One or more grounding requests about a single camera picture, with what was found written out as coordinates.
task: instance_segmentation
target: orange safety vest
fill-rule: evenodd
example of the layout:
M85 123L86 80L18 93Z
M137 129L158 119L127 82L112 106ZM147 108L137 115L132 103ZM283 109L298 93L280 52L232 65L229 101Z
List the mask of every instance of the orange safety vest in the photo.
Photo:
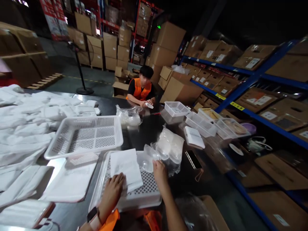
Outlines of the orange safety vest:
M147 84L143 91L141 92L141 83L140 83L140 78L136 78L135 80L135 92L134 92L134 97L138 100L141 101L145 101L146 97L148 96L148 94L151 92L151 88L152 88L152 83Z

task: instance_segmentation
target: worker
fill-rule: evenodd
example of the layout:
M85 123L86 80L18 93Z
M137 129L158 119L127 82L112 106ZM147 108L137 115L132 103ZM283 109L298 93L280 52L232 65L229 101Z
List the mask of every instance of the worker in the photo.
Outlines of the worker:
M139 78L132 79L129 83L126 99L139 104L141 107L147 107L145 103L153 105L155 103L154 87L151 83L153 73L151 67L142 66Z
M168 176L165 165L161 160L153 160L153 173L157 187L164 200L167 214L167 223L169 231L188 231L187 226L180 211L176 206L176 203L171 194L171 189L168 184ZM96 211L96 214L88 214L90 216L90 222L86 222L82 227L78 228L79 231L111 231L119 218L118 210L114 213L115 206L117 205L121 193L125 176L123 173L114 175L107 180L102 200L97 208L92 211Z

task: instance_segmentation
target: wooden pallet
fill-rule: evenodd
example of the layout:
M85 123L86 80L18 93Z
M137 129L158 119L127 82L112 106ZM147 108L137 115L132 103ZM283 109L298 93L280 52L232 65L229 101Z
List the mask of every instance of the wooden pallet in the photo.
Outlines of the wooden pallet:
M37 83L33 83L31 86L28 86L26 88L28 89L35 89L35 90L42 90L45 89L46 87L50 86L51 84L54 84L57 82L59 79L63 78L63 75L60 73L55 73L47 78L41 79Z

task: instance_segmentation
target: white plastic basket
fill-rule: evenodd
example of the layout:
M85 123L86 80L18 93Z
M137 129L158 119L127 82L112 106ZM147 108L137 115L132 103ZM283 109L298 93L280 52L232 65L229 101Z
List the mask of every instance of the white plastic basket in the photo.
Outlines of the white plastic basket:
M110 178L110 154L116 151L105 153L103 162L97 177L96 185L89 206L89 212L99 204L104 193L106 181ZM119 212L142 209L147 207L159 206L161 204L161 195L156 185L153 173L148 173L140 168L143 186L127 193L122 192L121 198L117 204Z
M228 125L228 124L236 124L238 126L241 126L246 133L245 134L237 134L234 131L235 127L233 125ZM224 140L234 139L234 138L239 138L239 137L244 137L244 136L250 135L250 133L246 130L246 128L244 128L242 125L240 125L238 122L236 122L234 119L231 119L231 118L219 119L216 122L216 126L218 127L217 134Z
M47 160L112 150L123 144L118 116L65 118L44 157Z
M177 101L165 102L165 109L172 117L184 116L190 112L190 110L187 107L185 107L184 104Z
M204 136L205 138L216 135L217 127L194 112L190 112L186 116L185 123L187 123L192 128L197 129L200 135Z

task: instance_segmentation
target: white tray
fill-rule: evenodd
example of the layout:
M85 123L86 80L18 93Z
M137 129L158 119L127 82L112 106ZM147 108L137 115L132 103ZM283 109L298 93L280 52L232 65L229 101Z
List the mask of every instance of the white tray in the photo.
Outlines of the white tray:
M103 195L107 179L110 178L110 154L117 151L105 153L103 162L95 184L94 192L89 206L89 212L99 204ZM159 206L161 195L157 188L153 173L148 173L140 168L143 186L128 193L123 191L117 204L119 212Z
M65 158L87 151L112 150L122 144L121 123L116 115L65 118L44 157Z

